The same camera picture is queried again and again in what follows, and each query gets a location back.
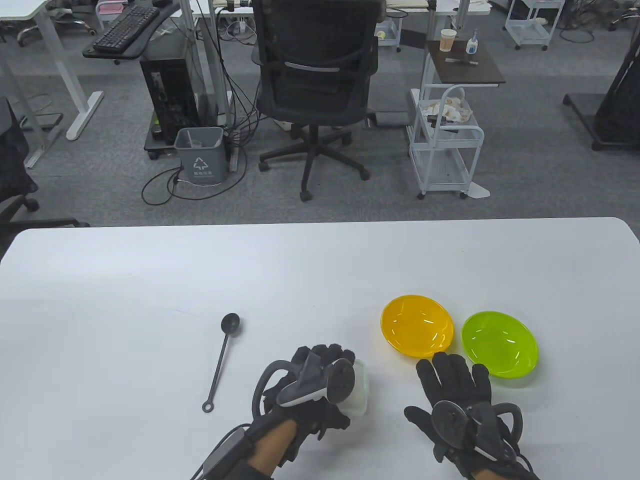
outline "yellow bowl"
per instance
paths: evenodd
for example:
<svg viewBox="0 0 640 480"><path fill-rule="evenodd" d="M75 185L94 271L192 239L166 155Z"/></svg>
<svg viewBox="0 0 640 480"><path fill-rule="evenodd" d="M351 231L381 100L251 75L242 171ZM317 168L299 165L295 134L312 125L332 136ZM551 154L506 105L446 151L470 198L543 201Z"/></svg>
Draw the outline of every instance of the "yellow bowl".
<svg viewBox="0 0 640 480"><path fill-rule="evenodd" d="M431 358L453 341L453 320L441 304L420 295L392 300L383 310L380 328L387 342L404 355Z"/></svg>

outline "green bowl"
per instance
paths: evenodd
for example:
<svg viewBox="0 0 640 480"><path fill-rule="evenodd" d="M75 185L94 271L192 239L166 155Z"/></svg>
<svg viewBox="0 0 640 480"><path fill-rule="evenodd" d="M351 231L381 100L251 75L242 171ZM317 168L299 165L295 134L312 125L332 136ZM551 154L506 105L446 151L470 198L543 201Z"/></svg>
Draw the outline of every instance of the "green bowl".
<svg viewBox="0 0 640 480"><path fill-rule="evenodd" d="M471 361L483 364L496 377L521 378L538 364L536 339L527 327L507 314L472 315L460 336Z"/></svg>

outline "black glove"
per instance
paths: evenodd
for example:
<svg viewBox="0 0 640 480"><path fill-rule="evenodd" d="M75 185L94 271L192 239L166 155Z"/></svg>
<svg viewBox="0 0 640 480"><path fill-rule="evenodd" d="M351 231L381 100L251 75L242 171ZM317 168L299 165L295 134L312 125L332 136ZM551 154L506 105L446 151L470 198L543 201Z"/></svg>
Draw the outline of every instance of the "black glove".
<svg viewBox="0 0 640 480"><path fill-rule="evenodd" d="M313 352L321 359L321 365L327 366L332 364L339 358L345 358L353 364L355 355L350 350L342 350L342 347L336 344L316 345L311 350L309 347L300 347L291 359L292 364L304 365L309 352ZM317 401L307 401L299 405L282 407L276 404L278 393L295 380L292 373L288 373L274 386L264 391L264 415L255 419L252 426L247 431L250 437L260 438L266 434L266 431L273 429L287 419L293 420L298 425L296 438L290 448L285 453L280 466L284 461L293 461L298 454L298 449L302 442L309 435L319 433L320 440L328 428L346 429L351 421L349 417L343 415L338 407L329 403L326 398Z"/></svg>
<svg viewBox="0 0 640 480"><path fill-rule="evenodd" d="M439 352L433 356L432 362L420 360L415 369L432 407L441 400L456 403L463 409L479 403L491 403L489 372L484 365L475 364L472 371L469 372L464 358L459 355L447 355L444 352ZM457 466L464 477L472 479L472 474L486 469L508 479L538 480L528 461L520 455L516 439L499 418L500 436L514 449L518 457L527 462L530 471L519 463L507 465L500 461L492 461L473 448L456 449L451 447L436 432L430 414L421 408L408 406L404 409L404 416L435 444L433 452L436 460L442 462L446 457Z"/></svg>

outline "recycling symbol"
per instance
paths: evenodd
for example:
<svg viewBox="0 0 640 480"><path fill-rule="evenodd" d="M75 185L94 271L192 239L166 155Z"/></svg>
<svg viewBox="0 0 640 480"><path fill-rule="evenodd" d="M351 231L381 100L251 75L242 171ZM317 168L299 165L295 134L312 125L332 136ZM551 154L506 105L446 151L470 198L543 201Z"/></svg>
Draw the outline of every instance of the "recycling symbol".
<svg viewBox="0 0 640 480"><path fill-rule="evenodd" d="M198 157L196 158L196 161L193 163L193 168L197 168L198 170L202 171L205 168L209 168L209 165L207 165L207 163L203 159Z"/></svg>

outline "black mesh chair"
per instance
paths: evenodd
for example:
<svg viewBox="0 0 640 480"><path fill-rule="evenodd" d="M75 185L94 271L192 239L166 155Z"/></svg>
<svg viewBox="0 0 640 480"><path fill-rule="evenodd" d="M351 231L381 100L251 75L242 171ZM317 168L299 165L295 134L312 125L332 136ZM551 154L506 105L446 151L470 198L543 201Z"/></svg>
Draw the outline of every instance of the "black mesh chair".
<svg viewBox="0 0 640 480"><path fill-rule="evenodd" d="M75 218L53 220L11 221L21 206L29 212L40 208L34 198L26 195L38 189L24 167L24 159L29 154L29 144L6 97L0 97L0 202L15 197L15 200L0 212L0 248L8 247L13 237L29 228L51 228L73 225L88 227L88 223Z"/></svg>
<svg viewBox="0 0 640 480"><path fill-rule="evenodd" d="M374 36L380 0L254 0L257 33L252 60L260 65L257 108L261 114L292 122L291 138L302 143L260 155L261 172L268 159L307 154L300 200L309 172L322 154L360 172L359 163L328 147L351 143L351 132L318 136L318 127L352 125L366 117L369 80L378 69L378 39ZM303 127L308 125L308 134Z"/></svg>

